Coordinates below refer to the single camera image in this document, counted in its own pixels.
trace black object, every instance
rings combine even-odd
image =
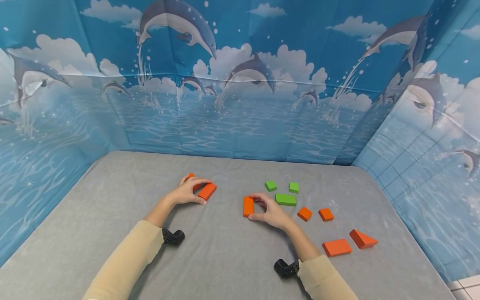
[[[162,228],[163,242],[167,245],[178,246],[185,239],[185,233],[181,230],[171,233],[168,229]]]
[[[298,261],[288,265],[283,259],[277,260],[273,268],[275,269],[275,272],[280,275],[280,277],[285,279],[296,275],[300,270]]]

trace dolphin backdrop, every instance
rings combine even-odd
[[[479,8],[0,0],[0,265],[129,150],[353,163],[445,281],[480,274]]]

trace sleeve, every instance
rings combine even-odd
[[[83,300],[127,300],[162,244],[161,228],[144,220],[138,222],[104,263]]]
[[[325,255],[299,265],[298,277],[313,300],[358,300]]]

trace green rectangular block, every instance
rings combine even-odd
[[[295,200],[294,195],[276,194],[275,195],[275,201],[279,205],[288,205],[288,206],[296,206],[297,205],[297,200]]]
[[[296,182],[290,182],[290,185],[288,186],[288,191],[298,194],[300,191],[299,184]]]
[[[276,184],[273,180],[265,182],[265,187],[269,192],[276,190]]]

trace orange block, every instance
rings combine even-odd
[[[355,229],[350,232],[350,237],[360,249],[371,248],[378,243],[376,239],[371,238]]]
[[[192,177],[195,177],[195,175],[194,175],[193,173],[188,174],[187,180],[190,179],[190,178],[192,178]],[[200,184],[195,185],[195,186],[193,187],[193,191],[196,191],[197,189],[199,189],[200,186],[201,186]]]
[[[253,198],[243,197],[243,216],[248,217],[255,213],[255,208],[253,207]]]
[[[332,240],[322,244],[328,257],[349,254],[352,248],[346,239]]]
[[[208,198],[210,198],[210,196],[213,194],[213,192],[215,192],[215,190],[216,185],[214,185],[213,183],[209,183],[205,185],[205,187],[203,188],[203,190],[200,191],[200,193],[198,193],[198,196],[204,198],[205,200],[208,200]]]
[[[297,216],[299,216],[303,221],[307,222],[308,219],[310,219],[310,217],[312,216],[312,212],[310,211],[310,209],[304,206],[298,212]]]
[[[322,217],[324,222],[333,220],[333,214],[330,211],[330,208],[324,208],[318,211],[318,214]]]

